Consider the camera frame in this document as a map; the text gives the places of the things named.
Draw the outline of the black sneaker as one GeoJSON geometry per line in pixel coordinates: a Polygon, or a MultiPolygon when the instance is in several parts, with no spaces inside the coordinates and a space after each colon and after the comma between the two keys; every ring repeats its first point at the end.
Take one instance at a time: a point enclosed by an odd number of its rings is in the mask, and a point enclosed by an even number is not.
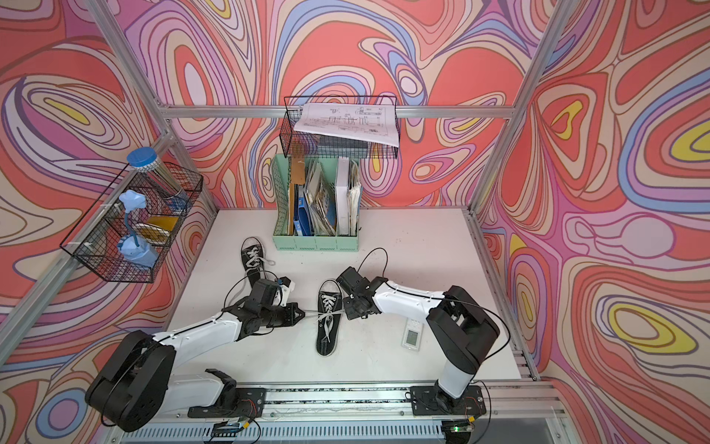
{"type": "Polygon", "coordinates": [[[266,259],[264,244],[256,237],[247,237],[240,247],[240,259],[247,279],[253,286],[266,276],[266,265],[273,262],[266,259]]]}
{"type": "Polygon", "coordinates": [[[336,349],[343,315],[343,292],[334,279],[324,281],[318,290],[317,309],[316,351],[321,356],[329,356],[336,349]]]}

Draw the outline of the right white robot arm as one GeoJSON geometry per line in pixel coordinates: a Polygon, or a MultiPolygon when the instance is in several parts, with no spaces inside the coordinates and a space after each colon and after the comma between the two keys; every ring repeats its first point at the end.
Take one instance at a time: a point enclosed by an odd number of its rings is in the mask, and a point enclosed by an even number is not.
{"type": "Polygon", "coordinates": [[[431,329],[447,362],[436,381],[442,401],[462,397],[500,336],[493,313],[459,286],[429,292],[401,286],[386,277],[366,279],[355,268],[337,278],[344,290],[343,308],[349,320],[373,315],[397,315],[431,329]]]}

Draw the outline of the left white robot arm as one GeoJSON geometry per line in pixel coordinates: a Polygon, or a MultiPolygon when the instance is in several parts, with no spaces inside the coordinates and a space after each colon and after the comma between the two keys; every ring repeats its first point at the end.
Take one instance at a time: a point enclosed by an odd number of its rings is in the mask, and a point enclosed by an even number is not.
{"type": "Polygon", "coordinates": [[[258,279],[248,296],[201,322],[153,335],[129,333],[90,384],[85,403],[125,432],[159,414],[182,410],[203,418],[259,416],[259,390],[242,390],[227,373],[212,367],[194,375],[174,371],[208,351],[254,337],[264,327],[297,325],[305,312],[288,300],[294,288],[288,277],[258,279]]]}

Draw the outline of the white remote control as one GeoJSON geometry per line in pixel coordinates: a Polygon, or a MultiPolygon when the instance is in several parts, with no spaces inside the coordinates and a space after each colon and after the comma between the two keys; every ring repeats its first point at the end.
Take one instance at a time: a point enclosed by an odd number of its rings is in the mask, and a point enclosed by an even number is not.
{"type": "Polygon", "coordinates": [[[402,337],[401,345],[411,351],[419,351],[423,335],[423,323],[408,319],[402,337]]]}

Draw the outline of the green perforated file organizer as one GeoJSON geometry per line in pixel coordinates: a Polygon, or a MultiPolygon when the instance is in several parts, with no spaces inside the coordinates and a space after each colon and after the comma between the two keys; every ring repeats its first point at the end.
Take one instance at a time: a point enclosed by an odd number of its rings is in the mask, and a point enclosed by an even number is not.
{"type": "Polygon", "coordinates": [[[276,155],[270,166],[271,179],[277,199],[277,222],[273,242],[279,251],[357,252],[359,237],[312,236],[300,237],[288,234],[288,185],[290,184],[290,159],[276,155]]]}

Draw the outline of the white book in organizer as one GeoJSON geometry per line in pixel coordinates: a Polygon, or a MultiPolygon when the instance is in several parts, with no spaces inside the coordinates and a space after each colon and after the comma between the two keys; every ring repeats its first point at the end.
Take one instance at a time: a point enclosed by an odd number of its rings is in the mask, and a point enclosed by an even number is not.
{"type": "Polygon", "coordinates": [[[349,164],[347,157],[338,159],[338,170],[335,182],[336,210],[338,219],[338,236],[349,236],[349,164]]]}

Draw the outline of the yellow tin in basket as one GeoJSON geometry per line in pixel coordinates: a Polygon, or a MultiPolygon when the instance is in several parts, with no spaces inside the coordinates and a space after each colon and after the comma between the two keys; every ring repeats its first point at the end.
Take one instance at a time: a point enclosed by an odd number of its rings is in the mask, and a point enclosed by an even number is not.
{"type": "Polygon", "coordinates": [[[150,216],[144,222],[135,223],[134,229],[151,245],[165,246],[178,222],[177,216],[150,216]]]}

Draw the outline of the white printed paper sheet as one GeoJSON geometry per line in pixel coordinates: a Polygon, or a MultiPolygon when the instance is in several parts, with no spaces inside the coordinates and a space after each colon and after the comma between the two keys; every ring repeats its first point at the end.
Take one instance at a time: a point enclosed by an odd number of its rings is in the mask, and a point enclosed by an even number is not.
{"type": "Polygon", "coordinates": [[[393,105],[308,103],[294,130],[399,147],[399,130],[393,105]]]}

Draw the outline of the blue lidded jar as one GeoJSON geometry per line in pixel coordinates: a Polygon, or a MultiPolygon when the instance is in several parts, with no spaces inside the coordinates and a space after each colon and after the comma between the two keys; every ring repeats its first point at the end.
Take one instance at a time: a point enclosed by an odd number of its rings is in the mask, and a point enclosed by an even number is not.
{"type": "Polygon", "coordinates": [[[166,198],[187,199],[184,189],[151,147],[140,147],[127,155],[128,163],[146,176],[166,198]]]}

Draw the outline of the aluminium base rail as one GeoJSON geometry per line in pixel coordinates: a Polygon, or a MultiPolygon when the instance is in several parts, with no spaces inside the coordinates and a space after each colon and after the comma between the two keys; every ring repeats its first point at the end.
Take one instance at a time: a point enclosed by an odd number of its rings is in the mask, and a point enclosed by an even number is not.
{"type": "Polygon", "coordinates": [[[551,384],[477,382],[452,413],[414,392],[413,382],[262,384],[256,420],[157,416],[105,443],[578,443],[551,384]]]}

